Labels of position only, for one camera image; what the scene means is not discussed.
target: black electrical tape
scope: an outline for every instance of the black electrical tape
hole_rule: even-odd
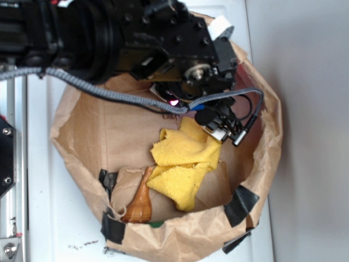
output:
[[[243,186],[239,186],[233,193],[233,199],[224,206],[224,212],[231,227],[240,224],[259,200],[259,196]]]
[[[99,182],[102,184],[107,194],[109,195],[109,201],[111,199],[111,193],[116,185],[116,179],[118,178],[118,173],[108,173],[107,170],[101,169],[99,173]]]
[[[112,212],[103,213],[101,232],[105,240],[121,245],[125,235],[126,224],[111,218]]]
[[[224,246],[224,248],[222,248],[223,252],[225,254],[229,254],[230,252],[232,252],[238,245],[241,244],[242,241],[244,241],[244,239],[248,236],[251,235],[251,232],[246,233],[245,235],[241,236],[240,238],[236,239],[234,242]]]

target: black mount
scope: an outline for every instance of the black mount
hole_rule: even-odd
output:
[[[15,184],[15,129],[0,117],[0,198]]]

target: brown paper bag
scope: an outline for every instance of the brown paper bag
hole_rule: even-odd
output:
[[[242,236],[247,228],[257,226],[280,159],[281,106],[271,87],[247,60],[246,53],[234,44],[233,48],[239,60],[236,89],[254,86],[265,94],[261,116],[242,144],[235,148],[227,141],[222,147],[220,160],[226,163],[231,192],[242,186],[259,197],[238,224],[232,223],[234,216],[228,219],[224,206],[180,214],[183,216],[168,219],[159,228],[118,222],[118,206],[109,202],[98,181],[99,171],[154,165],[149,151],[152,144],[159,140],[161,128],[176,129],[179,120],[96,99],[71,87],[65,90],[51,139],[96,218],[104,225],[105,219],[112,221],[114,217],[117,225],[122,225],[122,236],[116,243],[107,240],[108,247],[149,261],[197,261],[222,248],[225,242]],[[149,83],[137,82],[129,75],[110,79],[104,88],[156,99],[148,91]],[[234,110],[243,114],[246,106],[238,101]]]

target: wire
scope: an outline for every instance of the wire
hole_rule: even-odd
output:
[[[233,96],[240,96],[242,94],[250,93],[250,92],[255,92],[260,95],[260,100],[258,101],[257,107],[255,109],[254,115],[257,116],[258,112],[261,108],[262,102],[263,102],[263,97],[264,94],[261,90],[256,89],[254,87],[249,87],[245,88],[242,90],[236,90],[236,91],[229,91],[226,93],[218,93],[218,94],[210,94],[205,97],[198,98],[194,100],[193,102],[189,103],[186,106],[183,107],[175,107],[167,103],[163,103],[157,100],[149,99],[149,98],[144,98],[144,97],[138,97],[134,96],[131,94],[124,94],[124,93],[119,93],[111,90],[106,90],[100,87],[96,87],[89,82],[86,82],[82,79],[79,79],[75,76],[72,76],[64,71],[55,69],[55,68],[46,68],[43,69],[41,67],[33,67],[33,68],[19,68],[17,70],[12,70],[8,72],[3,72],[0,73],[0,81],[15,78],[18,76],[24,76],[24,75],[29,75],[29,74],[38,74],[39,76],[42,76],[44,74],[54,76],[56,78],[59,78],[66,83],[76,87],[82,92],[88,93],[92,96],[112,101],[112,102],[119,102],[119,103],[125,103],[125,104],[131,104],[131,105],[136,105],[140,106],[142,108],[145,108],[149,111],[154,111],[159,114],[176,114],[176,115],[181,115],[187,113],[189,110],[192,110],[196,106],[200,104],[204,104],[209,101],[213,100],[218,100],[222,98],[227,98],[227,97],[233,97]],[[165,112],[159,112],[155,111],[154,109],[150,107],[156,107],[164,110]]]
[[[244,97],[248,100],[249,104],[250,104],[250,111],[248,112],[247,115],[245,115],[244,117],[241,117],[241,118],[236,118],[237,121],[242,121],[242,120],[245,120],[246,118],[248,118],[251,114],[252,114],[252,111],[253,111],[253,105],[252,105],[252,100],[251,98],[249,98],[248,96],[246,96],[245,94],[241,94],[239,95],[240,97]]]

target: yellow cloth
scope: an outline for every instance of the yellow cloth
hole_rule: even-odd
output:
[[[173,199],[177,209],[191,211],[205,174],[218,166],[220,149],[221,142],[183,117],[179,130],[161,130],[160,142],[151,150],[157,167],[147,186]]]

